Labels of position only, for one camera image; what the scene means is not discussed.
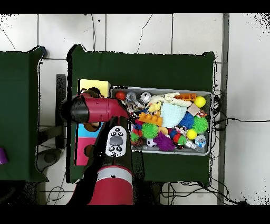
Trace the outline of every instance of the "yellow foam block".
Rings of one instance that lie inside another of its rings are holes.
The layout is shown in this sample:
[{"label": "yellow foam block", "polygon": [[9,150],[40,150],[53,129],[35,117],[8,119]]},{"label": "yellow foam block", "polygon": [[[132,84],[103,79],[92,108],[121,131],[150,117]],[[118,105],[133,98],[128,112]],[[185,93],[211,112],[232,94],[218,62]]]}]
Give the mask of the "yellow foam block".
[{"label": "yellow foam block", "polygon": [[107,81],[91,80],[91,79],[81,79],[80,88],[89,89],[91,87],[96,87],[100,90],[101,95],[104,97],[109,96],[110,84]]}]

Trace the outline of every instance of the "robot control buttons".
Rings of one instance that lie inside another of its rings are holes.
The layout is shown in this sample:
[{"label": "robot control buttons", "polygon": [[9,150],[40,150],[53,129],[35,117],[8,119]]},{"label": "robot control buttons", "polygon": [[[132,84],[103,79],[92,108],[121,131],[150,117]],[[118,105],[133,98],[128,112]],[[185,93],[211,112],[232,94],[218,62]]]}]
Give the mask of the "robot control buttons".
[{"label": "robot control buttons", "polygon": [[113,127],[107,139],[105,153],[107,156],[120,157],[126,153],[127,132],[121,126]]}]

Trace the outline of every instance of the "blue spiky ball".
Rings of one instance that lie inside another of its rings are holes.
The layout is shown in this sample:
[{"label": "blue spiky ball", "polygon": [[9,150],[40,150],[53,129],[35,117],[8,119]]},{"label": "blue spiky ball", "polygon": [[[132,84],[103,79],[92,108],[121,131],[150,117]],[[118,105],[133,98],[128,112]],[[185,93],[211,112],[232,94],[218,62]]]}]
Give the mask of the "blue spiky ball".
[{"label": "blue spiky ball", "polygon": [[194,117],[191,115],[190,112],[186,112],[185,116],[178,125],[181,127],[185,126],[188,129],[191,129],[193,124],[194,124]]}]

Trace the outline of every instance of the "yellow ball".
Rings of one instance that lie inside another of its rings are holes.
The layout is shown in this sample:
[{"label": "yellow ball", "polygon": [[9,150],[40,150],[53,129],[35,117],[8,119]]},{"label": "yellow ball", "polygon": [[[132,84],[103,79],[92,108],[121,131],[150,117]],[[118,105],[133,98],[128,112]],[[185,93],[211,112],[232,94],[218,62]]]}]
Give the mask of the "yellow ball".
[{"label": "yellow ball", "polygon": [[188,132],[187,132],[187,137],[188,137],[188,139],[190,139],[190,140],[193,140],[193,139],[195,139],[196,137],[197,137],[197,132],[194,130],[194,129],[190,129],[190,130],[188,130]]},{"label": "yellow ball", "polygon": [[203,107],[205,103],[205,98],[201,96],[196,97],[196,100],[194,101],[194,104],[199,108]]}]

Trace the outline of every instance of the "orange toy block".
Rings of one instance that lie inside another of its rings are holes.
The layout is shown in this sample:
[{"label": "orange toy block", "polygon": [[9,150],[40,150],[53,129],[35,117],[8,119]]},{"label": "orange toy block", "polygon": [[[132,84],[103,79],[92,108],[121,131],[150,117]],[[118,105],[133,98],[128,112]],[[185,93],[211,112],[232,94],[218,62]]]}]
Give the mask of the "orange toy block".
[{"label": "orange toy block", "polygon": [[158,126],[162,126],[162,121],[163,121],[163,118],[162,117],[157,117],[156,115],[151,115],[151,114],[147,114],[142,112],[140,115],[139,115],[139,121],[141,122],[146,122],[146,123],[153,123],[155,125],[158,125]]},{"label": "orange toy block", "polygon": [[179,96],[175,96],[174,98],[186,101],[195,101],[196,94],[180,94]]}]

